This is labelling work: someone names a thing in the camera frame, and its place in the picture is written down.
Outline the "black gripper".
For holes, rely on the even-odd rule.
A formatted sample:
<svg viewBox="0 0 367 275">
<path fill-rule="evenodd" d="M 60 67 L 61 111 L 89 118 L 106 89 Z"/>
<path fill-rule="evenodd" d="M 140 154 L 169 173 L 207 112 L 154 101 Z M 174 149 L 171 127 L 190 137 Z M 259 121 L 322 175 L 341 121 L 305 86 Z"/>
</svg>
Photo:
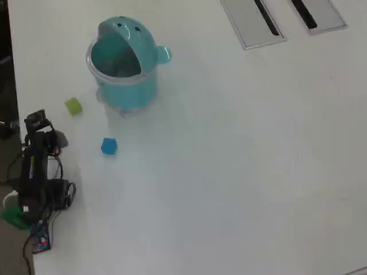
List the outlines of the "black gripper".
<svg viewBox="0 0 367 275">
<path fill-rule="evenodd" d="M 60 146 L 56 131 L 51 130 L 44 132 L 44 147 L 46 148 L 48 155 L 59 156 Z"/>
</svg>

